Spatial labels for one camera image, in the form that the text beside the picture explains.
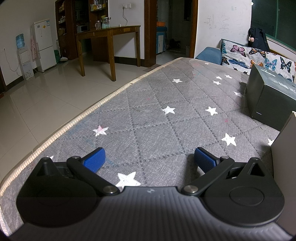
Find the white cardboard box tray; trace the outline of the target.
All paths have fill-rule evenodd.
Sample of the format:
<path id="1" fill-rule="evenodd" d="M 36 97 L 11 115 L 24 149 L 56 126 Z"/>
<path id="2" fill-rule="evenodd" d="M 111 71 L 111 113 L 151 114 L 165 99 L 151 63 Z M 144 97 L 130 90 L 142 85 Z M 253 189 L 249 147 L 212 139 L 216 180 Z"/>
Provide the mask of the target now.
<path id="1" fill-rule="evenodd" d="M 274 180 L 285 198 L 283 212 L 278 223 L 295 235 L 295 172 L 296 172 L 296 127 L 293 111 L 284 127 L 271 145 Z"/>

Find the blue sofa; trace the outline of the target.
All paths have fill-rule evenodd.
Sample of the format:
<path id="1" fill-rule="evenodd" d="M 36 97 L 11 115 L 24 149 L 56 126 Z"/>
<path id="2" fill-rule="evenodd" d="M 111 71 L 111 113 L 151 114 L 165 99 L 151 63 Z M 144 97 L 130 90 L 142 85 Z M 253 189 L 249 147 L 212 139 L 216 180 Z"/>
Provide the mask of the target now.
<path id="1" fill-rule="evenodd" d="M 220 49 L 213 47 L 206 47 L 196 59 L 211 62 L 220 65 L 222 63 L 222 53 Z"/>

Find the dark teal box lid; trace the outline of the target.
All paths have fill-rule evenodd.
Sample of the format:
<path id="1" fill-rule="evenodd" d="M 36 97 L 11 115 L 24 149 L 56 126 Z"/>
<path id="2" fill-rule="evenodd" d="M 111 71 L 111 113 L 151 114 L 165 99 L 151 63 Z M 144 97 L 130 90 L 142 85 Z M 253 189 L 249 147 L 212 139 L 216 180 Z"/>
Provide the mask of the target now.
<path id="1" fill-rule="evenodd" d="M 250 116 L 278 131 L 295 111 L 295 84 L 259 65 L 253 65 L 246 84 Z"/>

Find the white refrigerator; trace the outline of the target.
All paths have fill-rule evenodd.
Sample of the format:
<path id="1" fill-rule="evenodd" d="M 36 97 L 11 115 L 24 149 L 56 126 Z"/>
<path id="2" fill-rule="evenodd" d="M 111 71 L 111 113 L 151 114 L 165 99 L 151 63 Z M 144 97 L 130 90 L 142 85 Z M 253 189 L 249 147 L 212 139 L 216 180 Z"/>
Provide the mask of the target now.
<path id="1" fill-rule="evenodd" d="M 35 53 L 35 62 L 39 72 L 44 72 L 54 67 L 56 63 L 52 34 L 51 22 L 49 19 L 34 22 L 31 25 L 33 37 L 32 53 Z"/>

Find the dark jacket on sill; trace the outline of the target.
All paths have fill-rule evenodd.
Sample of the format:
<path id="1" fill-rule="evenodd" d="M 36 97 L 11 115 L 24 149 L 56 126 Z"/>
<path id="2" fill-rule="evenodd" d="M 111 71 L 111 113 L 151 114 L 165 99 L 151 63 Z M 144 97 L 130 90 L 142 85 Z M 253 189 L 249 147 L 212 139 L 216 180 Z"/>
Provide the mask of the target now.
<path id="1" fill-rule="evenodd" d="M 270 51 L 266 34 L 263 29 L 251 27 L 248 30 L 248 47 L 260 49 L 266 52 Z"/>

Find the butterfly print cushion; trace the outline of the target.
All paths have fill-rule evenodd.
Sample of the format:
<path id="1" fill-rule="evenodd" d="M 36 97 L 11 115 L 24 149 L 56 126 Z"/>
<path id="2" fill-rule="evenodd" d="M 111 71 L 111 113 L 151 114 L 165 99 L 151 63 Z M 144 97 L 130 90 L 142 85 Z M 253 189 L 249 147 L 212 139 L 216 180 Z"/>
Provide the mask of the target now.
<path id="1" fill-rule="evenodd" d="M 247 47 L 225 39 L 221 40 L 221 55 L 222 66 L 249 75 L 252 66 L 258 65 L 294 82 L 295 61 L 281 55 Z"/>

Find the dark wooden table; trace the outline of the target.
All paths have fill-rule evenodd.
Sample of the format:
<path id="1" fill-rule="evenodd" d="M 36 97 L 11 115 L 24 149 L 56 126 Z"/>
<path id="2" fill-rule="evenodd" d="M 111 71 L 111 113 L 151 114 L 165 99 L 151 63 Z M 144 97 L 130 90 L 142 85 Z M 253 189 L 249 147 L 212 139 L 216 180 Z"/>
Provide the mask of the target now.
<path id="1" fill-rule="evenodd" d="M 91 31 L 75 34 L 81 76 L 85 76 L 81 41 L 84 39 L 106 38 L 107 39 L 108 60 L 109 60 L 110 72 L 111 72 L 111 81 L 115 82 L 116 81 L 116 72 L 115 72 L 113 36 L 129 34 L 129 33 L 135 33 L 136 60 L 137 60 L 137 66 L 140 67 L 141 66 L 140 39 L 139 39 L 140 25 L 112 27 L 112 28 L 107 28 L 107 29 L 91 30 Z"/>

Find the dark wooden shelf cabinet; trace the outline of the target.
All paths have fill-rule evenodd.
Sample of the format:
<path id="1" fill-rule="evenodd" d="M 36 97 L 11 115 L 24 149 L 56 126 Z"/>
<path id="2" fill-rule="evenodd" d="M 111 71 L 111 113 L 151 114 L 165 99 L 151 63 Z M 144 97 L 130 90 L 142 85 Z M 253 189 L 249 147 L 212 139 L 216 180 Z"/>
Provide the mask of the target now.
<path id="1" fill-rule="evenodd" d="M 77 33 L 95 29 L 97 21 L 108 16 L 108 1 L 55 1 L 56 28 L 60 55 L 69 60 L 77 58 Z"/>

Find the grey star quilted table cover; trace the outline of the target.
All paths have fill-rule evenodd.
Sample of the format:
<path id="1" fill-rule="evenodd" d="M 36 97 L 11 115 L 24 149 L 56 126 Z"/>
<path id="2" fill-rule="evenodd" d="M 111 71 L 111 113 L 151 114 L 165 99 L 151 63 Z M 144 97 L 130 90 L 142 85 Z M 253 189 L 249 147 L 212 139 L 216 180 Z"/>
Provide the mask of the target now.
<path id="1" fill-rule="evenodd" d="M 225 66 L 179 58 L 126 84 L 34 149 L 1 187 L 1 230 L 23 221 L 16 208 L 22 185 L 43 157 L 64 162 L 98 147 L 98 175 L 112 184 L 182 187 L 201 175 L 193 162 L 203 147 L 237 162 L 258 157 L 273 170 L 274 128 L 250 117 L 248 76 Z"/>

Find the blue cabinet in doorway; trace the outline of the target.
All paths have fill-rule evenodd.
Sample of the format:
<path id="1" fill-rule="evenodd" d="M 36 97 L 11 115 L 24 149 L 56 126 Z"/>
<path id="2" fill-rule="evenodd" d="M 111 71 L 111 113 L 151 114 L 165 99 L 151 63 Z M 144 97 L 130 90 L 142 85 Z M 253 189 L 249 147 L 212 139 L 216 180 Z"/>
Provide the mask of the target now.
<path id="1" fill-rule="evenodd" d="M 166 51 L 167 27 L 165 22 L 157 22 L 156 27 L 156 54 Z"/>

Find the water dispenser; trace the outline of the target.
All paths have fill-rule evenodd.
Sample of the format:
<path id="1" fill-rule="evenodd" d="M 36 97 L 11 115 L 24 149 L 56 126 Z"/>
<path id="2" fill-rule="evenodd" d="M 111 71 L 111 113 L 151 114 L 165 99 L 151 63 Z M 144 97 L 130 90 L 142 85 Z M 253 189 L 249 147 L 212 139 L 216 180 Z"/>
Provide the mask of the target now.
<path id="1" fill-rule="evenodd" d="M 19 34 L 16 36 L 16 47 L 22 76 L 25 80 L 28 80 L 34 76 L 34 72 L 32 69 L 29 50 L 28 47 L 25 45 L 23 34 Z"/>

